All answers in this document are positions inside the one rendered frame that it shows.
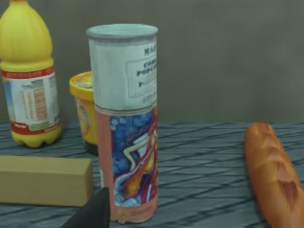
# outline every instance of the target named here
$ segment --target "white can top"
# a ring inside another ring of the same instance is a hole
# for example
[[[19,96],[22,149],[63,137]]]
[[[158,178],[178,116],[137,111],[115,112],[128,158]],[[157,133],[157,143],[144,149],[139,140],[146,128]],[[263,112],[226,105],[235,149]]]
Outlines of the white can top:
[[[89,28],[95,105],[113,111],[147,108],[157,100],[158,29],[141,24]]]

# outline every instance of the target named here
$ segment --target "black object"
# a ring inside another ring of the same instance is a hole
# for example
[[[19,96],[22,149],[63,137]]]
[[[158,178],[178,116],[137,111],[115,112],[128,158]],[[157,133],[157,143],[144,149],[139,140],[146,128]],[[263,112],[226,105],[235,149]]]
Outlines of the black object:
[[[87,142],[86,140],[83,140],[83,145],[85,150],[95,156],[98,156],[98,146],[92,143]]]
[[[109,228],[109,189],[103,188],[61,228]]]

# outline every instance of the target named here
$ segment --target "wooden block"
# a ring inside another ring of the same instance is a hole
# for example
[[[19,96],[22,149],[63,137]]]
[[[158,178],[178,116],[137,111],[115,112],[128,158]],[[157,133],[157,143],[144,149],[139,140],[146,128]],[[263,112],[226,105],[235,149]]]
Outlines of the wooden block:
[[[91,159],[0,156],[0,202],[85,205],[94,191]]]

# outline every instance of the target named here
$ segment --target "yellow bottle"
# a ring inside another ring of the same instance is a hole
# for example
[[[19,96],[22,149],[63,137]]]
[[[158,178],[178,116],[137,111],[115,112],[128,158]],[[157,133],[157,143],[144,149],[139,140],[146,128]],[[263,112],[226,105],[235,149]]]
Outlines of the yellow bottle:
[[[52,40],[27,0],[10,0],[0,21],[1,74],[15,142],[53,143],[61,133]]]

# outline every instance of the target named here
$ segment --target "table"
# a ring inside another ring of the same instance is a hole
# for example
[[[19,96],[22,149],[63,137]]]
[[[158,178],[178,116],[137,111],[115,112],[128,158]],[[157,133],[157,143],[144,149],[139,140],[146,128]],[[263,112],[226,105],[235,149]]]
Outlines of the table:
[[[159,207],[139,225],[111,228],[264,228],[248,186],[243,135],[247,123],[159,123]],[[278,137],[304,181],[304,124],[274,123]],[[77,123],[62,139],[40,149],[17,146],[0,124],[0,154],[91,157],[100,187],[98,159],[86,153]],[[58,228],[77,208],[0,204],[0,228]]]

